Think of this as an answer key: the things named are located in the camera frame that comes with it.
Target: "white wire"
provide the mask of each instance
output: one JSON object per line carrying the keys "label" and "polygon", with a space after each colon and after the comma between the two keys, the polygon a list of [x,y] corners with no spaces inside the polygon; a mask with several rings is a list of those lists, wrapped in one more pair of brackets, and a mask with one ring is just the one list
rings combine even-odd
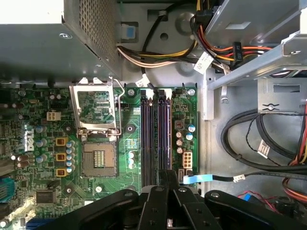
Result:
{"label": "white wire", "polygon": [[144,68],[158,68],[158,67],[163,67],[163,66],[167,66],[176,62],[171,62],[171,61],[165,61],[165,62],[161,62],[161,63],[143,63],[140,62],[136,59],[133,59],[131,57],[129,57],[127,54],[125,54],[120,48],[117,48],[117,50],[122,54],[122,56],[124,56],[125,59],[127,59],[128,61],[132,62],[133,64],[140,66],[140,67],[144,67]]}

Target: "cpu socket lever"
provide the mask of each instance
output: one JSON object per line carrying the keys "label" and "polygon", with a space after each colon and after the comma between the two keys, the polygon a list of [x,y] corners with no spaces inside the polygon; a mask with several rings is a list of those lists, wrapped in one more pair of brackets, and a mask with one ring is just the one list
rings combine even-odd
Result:
{"label": "cpu socket lever", "polygon": [[[121,135],[121,109],[120,103],[118,103],[118,120],[115,111],[115,98],[114,98],[114,87],[113,81],[116,81],[122,93],[118,95],[118,101],[125,94],[125,90],[117,79],[109,77],[111,79],[111,84],[102,82],[98,78],[93,78],[92,82],[89,82],[87,78],[82,78],[77,85],[70,86],[71,100],[73,111],[76,120],[77,136],[80,137],[81,141],[86,142],[87,137],[90,134],[104,134],[106,137],[118,137]],[[108,92],[109,93],[109,113],[113,116],[114,120],[107,124],[90,124],[84,123],[80,119],[82,113],[82,108],[80,107],[80,102],[78,98],[78,92]]]}

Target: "microchip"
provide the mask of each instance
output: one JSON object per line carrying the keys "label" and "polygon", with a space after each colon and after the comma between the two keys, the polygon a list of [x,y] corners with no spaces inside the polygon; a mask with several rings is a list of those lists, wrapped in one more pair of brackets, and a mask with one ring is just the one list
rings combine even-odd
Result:
{"label": "microchip", "polygon": [[55,202],[54,191],[36,191],[37,204],[52,204]]}
{"label": "microchip", "polygon": [[184,128],[184,122],[181,120],[175,121],[175,129],[182,130]]}
{"label": "microchip", "polygon": [[28,187],[28,181],[21,181],[21,188]]}
{"label": "microchip", "polygon": [[84,176],[116,176],[116,144],[86,143],[83,146]]}

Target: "ram slot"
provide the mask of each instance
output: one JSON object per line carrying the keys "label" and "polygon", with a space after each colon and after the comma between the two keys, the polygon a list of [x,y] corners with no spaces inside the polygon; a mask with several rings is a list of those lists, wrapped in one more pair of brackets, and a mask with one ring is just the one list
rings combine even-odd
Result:
{"label": "ram slot", "polygon": [[166,99],[164,91],[159,92],[158,101],[158,167],[172,168],[172,128],[171,128],[171,100]]}
{"label": "ram slot", "polygon": [[141,174],[142,187],[155,184],[154,108],[152,100],[141,99]]}

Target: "power supply vent grille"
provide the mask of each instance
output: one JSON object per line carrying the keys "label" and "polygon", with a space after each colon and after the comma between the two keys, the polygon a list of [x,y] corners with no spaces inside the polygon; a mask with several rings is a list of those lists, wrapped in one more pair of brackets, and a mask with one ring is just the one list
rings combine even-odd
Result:
{"label": "power supply vent grille", "polygon": [[80,27],[111,66],[117,64],[115,6],[114,0],[80,0]]}

